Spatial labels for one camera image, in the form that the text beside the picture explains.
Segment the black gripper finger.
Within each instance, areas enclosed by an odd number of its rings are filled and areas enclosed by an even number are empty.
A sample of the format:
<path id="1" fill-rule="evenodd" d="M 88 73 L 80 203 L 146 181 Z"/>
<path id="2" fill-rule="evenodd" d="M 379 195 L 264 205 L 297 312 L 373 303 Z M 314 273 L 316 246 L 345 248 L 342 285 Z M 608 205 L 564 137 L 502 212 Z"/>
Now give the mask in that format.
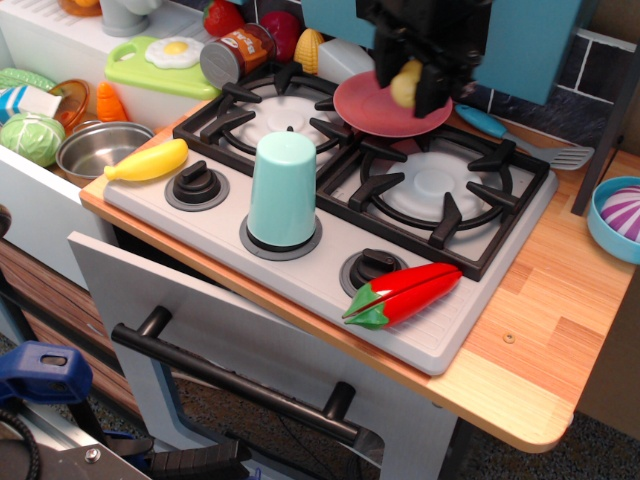
<path id="1" fill-rule="evenodd" d="M 374 62 L 376 79 L 381 88 L 391 84 L 409 61 L 405 40 L 376 39 L 374 42 Z"/>
<path id="2" fill-rule="evenodd" d="M 459 100 L 473 90 L 473 70 L 446 70 L 434 63 L 424 64 L 416 87 L 414 116 L 424 118 L 445 106 L 449 99 Z"/>

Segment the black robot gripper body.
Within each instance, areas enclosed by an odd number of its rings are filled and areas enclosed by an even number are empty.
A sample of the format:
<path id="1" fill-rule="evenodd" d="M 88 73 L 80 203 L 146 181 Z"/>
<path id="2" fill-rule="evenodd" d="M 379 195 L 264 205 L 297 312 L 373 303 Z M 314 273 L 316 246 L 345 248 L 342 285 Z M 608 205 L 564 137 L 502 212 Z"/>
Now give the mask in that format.
<path id="1" fill-rule="evenodd" d="M 357 17 L 376 39 L 405 40 L 410 59 L 443 68 L 475 68 L 485 53 L 490 1 L 358 1 Z"/>

